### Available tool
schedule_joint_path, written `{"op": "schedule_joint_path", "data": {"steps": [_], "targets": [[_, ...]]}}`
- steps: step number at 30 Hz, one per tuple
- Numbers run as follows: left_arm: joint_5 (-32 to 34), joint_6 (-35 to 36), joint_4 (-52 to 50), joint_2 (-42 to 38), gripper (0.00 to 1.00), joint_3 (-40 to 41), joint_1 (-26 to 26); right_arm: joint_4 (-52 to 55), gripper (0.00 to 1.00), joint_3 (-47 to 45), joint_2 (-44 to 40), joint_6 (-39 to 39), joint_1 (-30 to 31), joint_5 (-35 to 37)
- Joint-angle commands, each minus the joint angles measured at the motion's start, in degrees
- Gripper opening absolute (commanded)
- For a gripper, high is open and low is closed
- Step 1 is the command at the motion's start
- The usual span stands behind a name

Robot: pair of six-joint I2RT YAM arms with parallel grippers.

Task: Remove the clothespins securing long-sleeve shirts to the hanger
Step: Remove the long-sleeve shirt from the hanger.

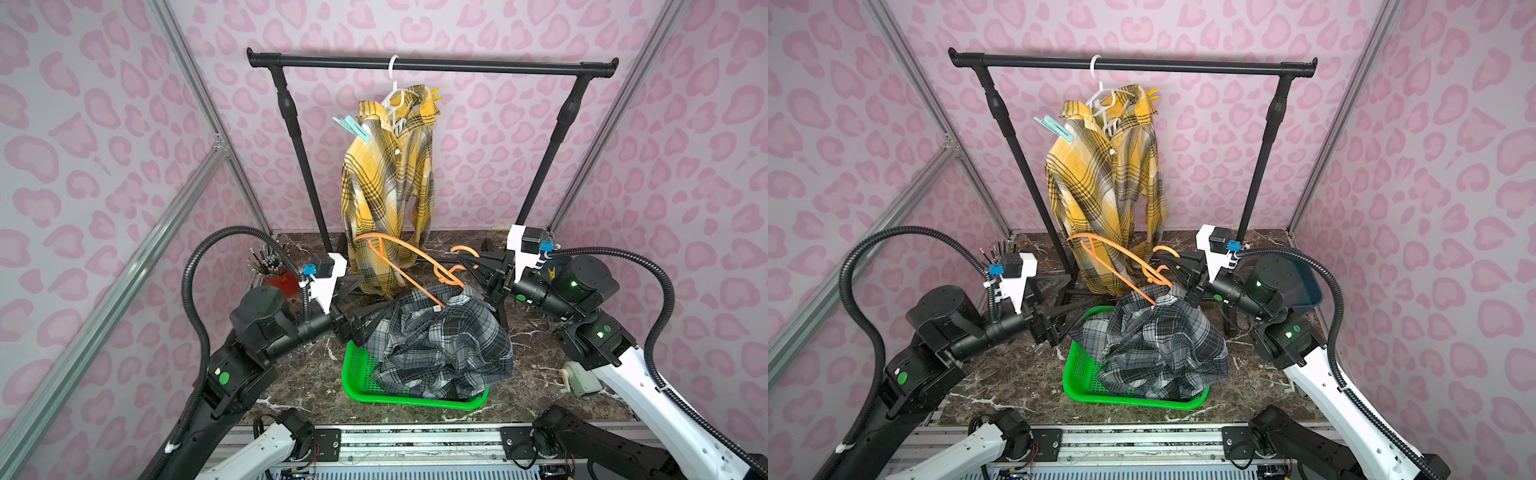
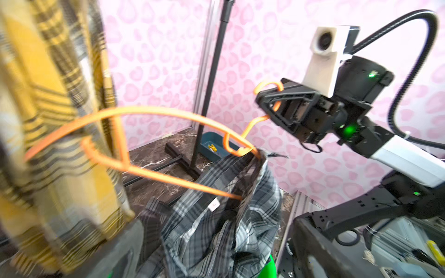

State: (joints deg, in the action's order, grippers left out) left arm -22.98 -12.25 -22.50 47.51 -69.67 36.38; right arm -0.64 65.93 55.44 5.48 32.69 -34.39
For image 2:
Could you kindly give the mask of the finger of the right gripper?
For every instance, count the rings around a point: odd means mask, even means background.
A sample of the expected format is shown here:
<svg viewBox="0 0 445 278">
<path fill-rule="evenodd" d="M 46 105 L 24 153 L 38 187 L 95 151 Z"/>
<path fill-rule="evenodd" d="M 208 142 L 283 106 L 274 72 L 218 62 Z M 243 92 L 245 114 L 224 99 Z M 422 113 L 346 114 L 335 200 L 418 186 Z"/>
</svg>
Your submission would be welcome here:
<svg viewBox="0 0 445 278">
<path fill-rule="evenodd" d="M 298 129 L 321 98 L 316 90 L 286 78 L 278 82 L 262 82 L 254 93 L 259 108 L 285 130 Z"/>
</svg>

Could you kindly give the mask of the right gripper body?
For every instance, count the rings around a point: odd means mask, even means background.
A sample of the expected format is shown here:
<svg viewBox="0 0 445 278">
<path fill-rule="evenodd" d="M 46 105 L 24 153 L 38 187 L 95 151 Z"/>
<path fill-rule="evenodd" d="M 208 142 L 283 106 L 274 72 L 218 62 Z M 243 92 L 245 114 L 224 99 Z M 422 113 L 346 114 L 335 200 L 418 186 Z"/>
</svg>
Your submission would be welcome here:
<svg viewBox="0 0 445 278">
<path fill-rule="evenodd" d="M 333 133 L 347 122 L 345 104 L 334 98 L 321 95 L 301 126 L 296 130 L 285 130 L 300 142 L 317 144 L 328 133 Z"/>
</svg>

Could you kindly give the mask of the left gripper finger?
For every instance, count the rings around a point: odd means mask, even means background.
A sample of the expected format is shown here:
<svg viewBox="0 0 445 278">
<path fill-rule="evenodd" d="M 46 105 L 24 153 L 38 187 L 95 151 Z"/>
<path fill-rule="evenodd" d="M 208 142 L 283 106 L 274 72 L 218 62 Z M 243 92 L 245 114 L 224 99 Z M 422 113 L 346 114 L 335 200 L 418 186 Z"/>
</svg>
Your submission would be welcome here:
<svg viewBox="0 0 445 278">
<path fill-rule="evenodd" d="M 134 278 L 144 239 L 144 228 L 134 220 L 87 261 L 69 274 L 71 278 Z"/>
</svg>

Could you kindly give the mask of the grey plaid shirt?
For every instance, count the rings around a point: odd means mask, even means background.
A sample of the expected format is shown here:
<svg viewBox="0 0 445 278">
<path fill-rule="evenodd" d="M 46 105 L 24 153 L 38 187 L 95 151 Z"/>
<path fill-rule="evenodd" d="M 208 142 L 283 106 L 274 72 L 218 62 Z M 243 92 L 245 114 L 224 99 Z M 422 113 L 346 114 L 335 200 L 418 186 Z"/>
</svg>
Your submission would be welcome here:
<svg viewBox="0 0 445 278">
<path fill-rule="evenodd" d="M 198 184 L 240 200 L 187 190 L 172 206 L 152 198 L 139 214 L 144 242 L 137 276 L 255 278 L 268 262 L 281 219 L 282 193 L 268 160 L 228 155 Z"/>
</svg>

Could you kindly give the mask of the orange plastic hanger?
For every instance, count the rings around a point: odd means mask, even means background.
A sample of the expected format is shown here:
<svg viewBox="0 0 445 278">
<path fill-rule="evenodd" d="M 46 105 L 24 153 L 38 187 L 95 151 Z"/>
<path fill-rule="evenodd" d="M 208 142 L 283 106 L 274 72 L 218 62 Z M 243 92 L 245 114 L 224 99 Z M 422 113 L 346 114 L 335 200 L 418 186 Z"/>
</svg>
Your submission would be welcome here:
<svg viewBox="0 0 445 278">
<path fill-rule="evenodd" d="M 108 119 L 112 130 L 115 134 L 114 147 L 118 153 L 118 158 L 112 158 L 108 155 L 104 155 L 93 143 L 92 137 L 88 136 L 81 140 L 81 148 L 85 152 L 89 160 L 99 165 L 118 170 L 121 172 L 128 172 L 138 177 L 148 178 L 155 181 L 160 181 L 166 184 L 177 185 L 183 188 L 188 188 L 191 190 L 201 191 L 204 193 L 209 193 L 215 196 L 222 196 L 225 198 L 231 198 L 235 200 L 241 200 L 242 197 L 233 193 L 224 192 L 211 188 L 209 186 L 200 185 L 184 179 L 167 176 L 165 174 L 158 173 L 153 170 L 144 169 L 132 164 L 130 161 L 129 150 L 140 146 L 141 137 L 126 137 L 125 129 L 129 124 L 129 121 L 133 119 L 136 115 L 159 115 L 163 117 L 174 117 L 190 120 L 192 122 L 200 123 L 204 126 L 212 127 L 225 134 L 223 141 L 224 148 L 235 156 L 243 156 L 248 153 L 253 153 L 255 157 L 260 156 L 259 150 L 247 140 L 247 135 L 250 133 L 252 128 L 266 120 L 269 117 L 264 115 L 252 119 L 248 126 L 245 128 L 242 134 L 238 134 L 229 127 L 216 122 L 215 120 L 209 119 L 205 116 L 195 114 L 193 112 L 177 110 L 170 107 L 154 107 L 154 106 L 128 106 L 128 107 L 116 107 L 108 108 L 89 114 L 82 118 L 73 120 L 62 127 L 56 129 L 54 132 L 48 134 L 43 139 L 39 140 L 33 147 L 31 147 L 24 155 L 24 160 L 26 162 L 30 161 L 32 158 L 37 156 L 41 151 L 49 148 L 55 142 L 61 140 L 62 138 L 74 133 L 84 127 L 87 127 L 93 123 L 100 120 Z"/>
</svg>

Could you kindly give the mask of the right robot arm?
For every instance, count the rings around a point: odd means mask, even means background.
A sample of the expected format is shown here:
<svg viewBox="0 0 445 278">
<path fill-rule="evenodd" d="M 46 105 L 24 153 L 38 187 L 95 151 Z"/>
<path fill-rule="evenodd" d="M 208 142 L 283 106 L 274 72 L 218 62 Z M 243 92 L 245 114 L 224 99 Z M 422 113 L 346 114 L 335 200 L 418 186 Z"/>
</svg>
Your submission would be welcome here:
<svg viewBox="0 0 445 278">
<path fill-rule="evenodd" d="M 394 79 L 394 74 L 358 51 L 412 20 L 428 26 L 423 49 L 393 100 L 388 128 L 373 123 L 367 113 L 373 101 Z M 405 92 L 429 55 L 438 30 L 431 10 L 410 12 L 390 22 L 361 42 L 358 26 L 317 28 L 312 57 L 301 83 L 282 79 L 275 89 L 259 84 L 256 103 L 267 118 L 299 140 L 303 147 L 318 145 L 329 133 L 356 154 L 391 168 L 371 191 L 328 210 L 305 213 L 293 221 L 292 239 L 301 246 L 304 231 L 335 239 L 346 231 L 384 219 L 428 219 L 445 212 L 445 163 L 423 150 L 426 141 L 403 133 L 395 112 Z"/>
</svg>

